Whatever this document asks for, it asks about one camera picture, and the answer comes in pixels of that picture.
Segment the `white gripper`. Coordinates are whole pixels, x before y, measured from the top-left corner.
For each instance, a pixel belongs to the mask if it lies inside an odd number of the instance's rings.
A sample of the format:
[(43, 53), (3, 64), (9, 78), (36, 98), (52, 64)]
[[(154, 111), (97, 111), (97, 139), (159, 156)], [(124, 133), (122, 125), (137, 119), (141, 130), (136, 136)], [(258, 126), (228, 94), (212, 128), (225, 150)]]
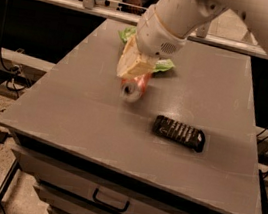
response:
[(152, 73), (159, 58), (171, 58), (186, 44), (163, 26), (152, 5), (141, 15), (136, 36), (128, 39), (117, 64), (117, 76), (132, 79)]

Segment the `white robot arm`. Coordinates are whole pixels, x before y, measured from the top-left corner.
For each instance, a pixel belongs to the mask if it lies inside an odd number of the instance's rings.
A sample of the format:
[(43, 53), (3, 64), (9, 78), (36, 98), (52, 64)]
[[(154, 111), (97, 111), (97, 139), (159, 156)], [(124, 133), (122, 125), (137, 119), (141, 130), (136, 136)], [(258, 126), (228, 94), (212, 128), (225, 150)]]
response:
[(127, 41), (116, 73), (132, 79), (153, 71), (170, 58), (198, 27), (232, 10), (268, 54), (268, 0), (159, 0), (141, 15), (136, 34)]

